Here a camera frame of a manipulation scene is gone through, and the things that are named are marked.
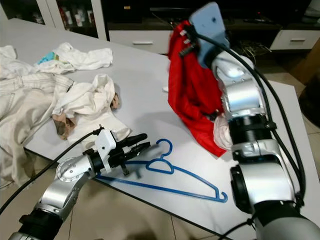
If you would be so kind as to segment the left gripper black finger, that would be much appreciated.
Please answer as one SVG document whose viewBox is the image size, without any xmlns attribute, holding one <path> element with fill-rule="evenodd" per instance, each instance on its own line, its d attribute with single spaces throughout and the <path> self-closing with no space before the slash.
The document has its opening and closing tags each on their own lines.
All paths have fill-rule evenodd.
<svg viewBox="0 0 320 240">
<path fill-rule="evenodd" d="M 146 139 L 147 139 L 147 134 L 144 134 L 144 133 L 138 134 L 138 135 L 129 135 L 128 137 L 123 138 L 119 142 L 119 146 L 121 147 L 135 146 L 139 142 L 144 141 Z"/>
<path fill-rule="evenodd" d="M 150 142 L 142 142 L 130 148 L 128 152 L 125 153 L 126 159 L 133 159 L 139 156 L 141 153 L 146 151 L 151 146 Z"/>
</svg>

